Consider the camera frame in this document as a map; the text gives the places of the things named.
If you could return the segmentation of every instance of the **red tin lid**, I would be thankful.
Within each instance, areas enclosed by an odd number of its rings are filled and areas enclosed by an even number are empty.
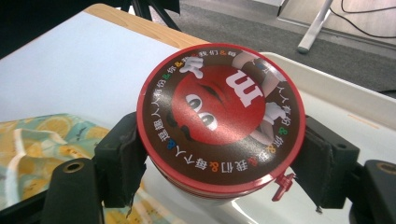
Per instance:
[[[158,169],[181,189],[235,198],[283,175],[304,139],[303,103],[290,78],[251,49],[183,49],[149,75],[138,131]]]

